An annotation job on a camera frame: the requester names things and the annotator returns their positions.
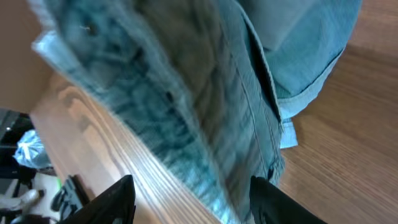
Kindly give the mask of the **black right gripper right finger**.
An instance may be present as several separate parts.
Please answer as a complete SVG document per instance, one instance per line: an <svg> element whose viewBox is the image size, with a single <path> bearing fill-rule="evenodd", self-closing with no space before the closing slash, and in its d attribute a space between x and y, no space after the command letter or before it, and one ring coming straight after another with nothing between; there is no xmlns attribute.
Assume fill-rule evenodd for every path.
<svg viewBox="0 0 398 224"><path fill-rule="evenodd" d="M326 224L263 177L251 177L249 199L255 224Z"/></svg>

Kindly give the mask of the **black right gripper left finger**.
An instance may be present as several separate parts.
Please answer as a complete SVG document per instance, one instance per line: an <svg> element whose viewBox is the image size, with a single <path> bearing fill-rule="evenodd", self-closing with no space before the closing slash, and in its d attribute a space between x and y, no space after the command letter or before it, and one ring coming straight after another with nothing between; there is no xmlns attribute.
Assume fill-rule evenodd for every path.
<svg viewBox="0 0 398 224"><path fill-rule="evenodd" d="M136 193L131 175L125 175L104 192L90 200L77 176L70 176L63 186L60 223L132 224L136 211Z"/></svg>

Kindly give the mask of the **light blue denim shorts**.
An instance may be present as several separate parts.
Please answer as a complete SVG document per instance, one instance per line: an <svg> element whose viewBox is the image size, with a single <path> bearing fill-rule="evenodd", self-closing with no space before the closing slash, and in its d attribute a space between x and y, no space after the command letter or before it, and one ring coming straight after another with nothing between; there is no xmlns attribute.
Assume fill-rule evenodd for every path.
<svg viewBox="0 0 398 224"><path fill-rule="evenodd" d="M277 184L292 118L343 53L360 1L41 0L35 51L119 118L223 223Z"/></svg>

